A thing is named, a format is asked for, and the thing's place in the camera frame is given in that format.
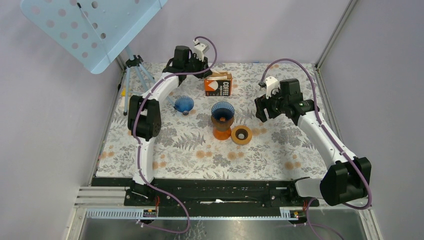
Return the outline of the orange coffee filter box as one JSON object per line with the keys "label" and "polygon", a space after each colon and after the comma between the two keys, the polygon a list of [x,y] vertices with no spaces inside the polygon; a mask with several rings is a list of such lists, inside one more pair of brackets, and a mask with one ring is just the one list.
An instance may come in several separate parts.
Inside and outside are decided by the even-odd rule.
{"label": "orange coffee filter box", "polygon": [[229,71],[212,72],[203,80],[207,97],[229,97],[232,94],[233,76]]}

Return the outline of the blue glass dripper cone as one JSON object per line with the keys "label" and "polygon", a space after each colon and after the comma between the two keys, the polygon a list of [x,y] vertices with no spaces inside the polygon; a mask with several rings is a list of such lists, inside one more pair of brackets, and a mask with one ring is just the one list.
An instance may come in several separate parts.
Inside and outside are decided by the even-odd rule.
{"label": "blue glass dripper cone", "polygon": [[225,101],[217,102],[211,108],[211,116],[217,121],[220,121],[221,118],[224,118],[226,121],[228,121],[234,117],[234,114],[234,107]]}

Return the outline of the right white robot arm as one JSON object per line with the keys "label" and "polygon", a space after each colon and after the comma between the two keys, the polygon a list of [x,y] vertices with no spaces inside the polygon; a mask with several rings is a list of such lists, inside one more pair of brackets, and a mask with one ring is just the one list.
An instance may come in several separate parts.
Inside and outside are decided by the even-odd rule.
{"label": "right white robot arm", "polygon": [[254,100],[256,117],[263,123],[280,115],[292,120],[317,149],[327,168],[323,178],[294,180],[294,188],[286,193],[287,201],[299,206],[311,197],[336,206],[370,198],[370,161],[357,157],[342,143],[325,122],[314,100],[304,99],[299,80],[277,80],[270,76],[260,86],[266,93]]}

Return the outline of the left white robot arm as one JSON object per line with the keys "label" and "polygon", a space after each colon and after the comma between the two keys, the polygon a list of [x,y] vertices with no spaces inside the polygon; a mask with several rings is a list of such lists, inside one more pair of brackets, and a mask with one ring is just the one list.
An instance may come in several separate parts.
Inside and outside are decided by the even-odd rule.
{"label": "left white robot arm", "polygon": [[194,49],[176,46],[174,56],[162,70],[159,80],[142,95],[133,95],[129,99],[127,126],[136,140],[136,172],[129,189],[144,206],[154,202],[155,191],[161,192],[152,184],[154,145],[162,127],[161,103],[188,75],[198,79],[211,75],[214,64],[205,56],[208,48],[204,43],[197,43]]}

